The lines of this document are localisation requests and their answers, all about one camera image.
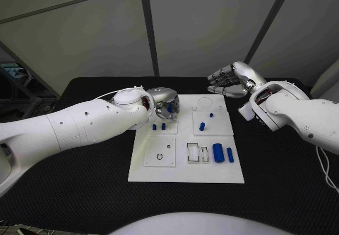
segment white board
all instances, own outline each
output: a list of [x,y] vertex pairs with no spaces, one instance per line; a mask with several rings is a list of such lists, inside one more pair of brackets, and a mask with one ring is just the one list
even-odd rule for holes
[[[178,114],[178,120],[161,119],[156,114],[153,114],[149,123],[136,131],[129,181],[244,184],[224,96],[220,94],[181,94],[179,99],[181,113]],[[198,120],[201,120],[201,118],[210,118],[207,119],[208,121],[205,121],[207,135],[195,135],[194,129],[200,127],[194,125],[194,117],[197,117]],[[159,123],[158,129],[161,130],[161,123],[166,123],[166,126],[176,126],[178,134],[162,133],[161,130],[153,132],[153,123]],[[155,156],[158,155],[156,153],[165,152],[165,147],[171,144],[172,138],[175,139],[175,161],[172,161],[171,164],[175,163],[175,166],[169,167],[169,164],[162,166],[165,158],[158,160]],[[155,145],[156,139],[159,149],[152,147],[151,151],[149,148]],[[188,161],[188,143],[198,143],[200,162],[191,163]],[[214,161],[213,145],[215,143],[223,144],[226,157],[223,163]],[[207,147],[208,162],[204,162],[202,147]],[[228,160],[228,147],[233,149],[234,163]],[[155,161],[153,167],[145,166],[146,159],[149,160],[151,158]]]

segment cable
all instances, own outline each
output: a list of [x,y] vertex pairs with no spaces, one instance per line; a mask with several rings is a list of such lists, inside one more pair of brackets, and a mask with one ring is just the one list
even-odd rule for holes
[[321,148],[322,152],[324,152],[324,156],[327,158],[327,162],[328,162],[328,167],[327,167],[327,170],[325,170],[325,167],[324,167],[324,162],[322,162],[322,159],[321,159],[321,155],[319,155],[319,150],[318,150],[318,146],[316,146],[316,155],[318,155],[318,159],[319,159],[319,162],[321,162],[321,166],[322,166],[322,170],[324,170],[324,173],[325,173],[325,180],[327,180],[327,183],[328,185],[338,191],[339,193],[339,188],[337,186],[337,184],[334,183],[331,177],[329,177],[329,171],[331,171],[331,161],[329,161],[329,157],[328,157],[328,154],[325,153],[324,149]]
[[104,94],[104,95],[101,95],[100,97],[97,97],[96,99],[100,99],[101,97],[104,97],[104,96],[107,96],[109,94],[113,94],[113,93],[116,93],[116,92],[122,92],[122,91],[129,91],[129,90],[135,90],[136,88],[142,88],[143,89],[143,86],[140,86],[140,87],[130,87],[130,88],[126,88],[126,89],[122,89],[122,90],[117,90],[117,91],[114,91],[114,92],[109,92],[107,94]]
[[8,228],[5,229],[5,231],[3,231],[3,233],[2,233],[0,235],[5,235],[5,233],[8,232],[9,226],[8,226]]

